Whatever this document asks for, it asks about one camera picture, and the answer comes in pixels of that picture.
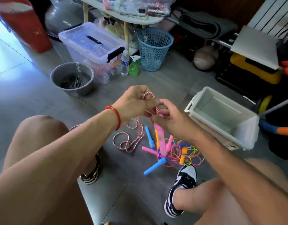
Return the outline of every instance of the spray nozzle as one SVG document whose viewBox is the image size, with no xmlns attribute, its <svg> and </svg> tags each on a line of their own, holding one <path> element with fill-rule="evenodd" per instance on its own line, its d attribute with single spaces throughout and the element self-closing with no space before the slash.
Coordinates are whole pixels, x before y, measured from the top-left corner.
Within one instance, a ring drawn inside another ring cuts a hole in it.
<svg viewBox="0 0 288 225">
<path fill-rule="evenodd" d="M 141 56 L 139 55 L 134 55 L 134 56 L 131 56 L 131 58 L 133 59 L 133 61 L 137 61 L 141 58 Z"/>
</svg>

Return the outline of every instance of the black and white sneaker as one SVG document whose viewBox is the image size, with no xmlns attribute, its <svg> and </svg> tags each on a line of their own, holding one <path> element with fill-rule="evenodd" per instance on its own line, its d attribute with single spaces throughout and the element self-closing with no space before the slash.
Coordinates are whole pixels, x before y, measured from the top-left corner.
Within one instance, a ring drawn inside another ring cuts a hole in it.
<svg viewBox="0 0 288 225">
<path fill-rule="evenodd" d="M 196 186 L 197 173 L 193 165 L 183 166 L 177 173 L 176 182 L 170 189 L 168 198 L 165 201 L 164 210 L 165 213 L 171 217 L 175 218 L 183 213 L 183 210 L 177 210 L 173 205 L 173 194 L 175 190 L 179 188 L 191 189 Z"/>
<path fill-rule="evenodd" d="M 90 185 L 92 183 L 94 183 L 96 180 L 97 180 L 97 177 L 98 177 L 98 167 L 99 167 L 99 156 L 98 156 L 98 153 L 95 155 L 95 158 L 96 158 L 96 166 L 95 166 L 95 169 L 89 174 L 89 175 L 80 175 L 80 179 Z"/>
</svg>

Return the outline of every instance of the green spray bottle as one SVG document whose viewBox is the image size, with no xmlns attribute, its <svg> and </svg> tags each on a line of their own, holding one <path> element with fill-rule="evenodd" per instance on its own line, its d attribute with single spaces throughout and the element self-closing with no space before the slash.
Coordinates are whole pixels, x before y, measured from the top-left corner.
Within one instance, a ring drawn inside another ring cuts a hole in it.
<svg viewBox="0 0 288 225">
<path fill-rule="evenodd" d="M 139 73 L 139 67 L 138 67 L 138 64 L 137 64 L 137 61 L 141 58 L 140 56 L 138 55 L 134 55 L 134 56 L 131 56 L 131 58 L 133 59 L 133 61 L 131 62 L 131 64 L 129 65 L 129 75 L 130 76 L 137 76 L 138 73 Z"/>
</svg>

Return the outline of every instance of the yellow case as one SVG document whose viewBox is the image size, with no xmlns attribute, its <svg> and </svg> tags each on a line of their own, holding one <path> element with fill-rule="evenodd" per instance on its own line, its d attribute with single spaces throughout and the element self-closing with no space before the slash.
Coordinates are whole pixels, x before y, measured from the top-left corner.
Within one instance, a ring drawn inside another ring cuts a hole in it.
<svg viewBox="0 0 288 225">
<path fill-rule="evenodd" d="M 268 73 L 252 64 L 249 64 L 245 62 L 246 57 L 242 56 L 237 53 L 233 53 L 233 55 L 230 57 L 230 62 L 237 67 L 240 67 L 241 69 L 245 69 L 257 76 L 259 76 L 261 79 L 271 83 L 271 84 L 278 84 L 281 80 L 281 76 L 283 74 L 282 71 L 277 71 L 276 73 Z"/>
</svg>

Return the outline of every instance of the metal bucket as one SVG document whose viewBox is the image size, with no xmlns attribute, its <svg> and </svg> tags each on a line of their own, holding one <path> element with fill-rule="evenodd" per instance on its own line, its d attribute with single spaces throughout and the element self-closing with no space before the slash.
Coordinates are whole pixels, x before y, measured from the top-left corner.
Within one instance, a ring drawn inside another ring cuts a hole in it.
<svg viewBox="0 0 288 225">
<path fill-rule="evenodd" d="M 63 88 L 64 79 L 70 75 L 80 77 L 80 86 L 76 88 Z M 51 75 L 50 81 L 59 89 L 73 97 L 83 97 L 93 90 L 94 71 L 92 68 L 80 62 L 67 62 L 56 67 Z"/>
</svg>

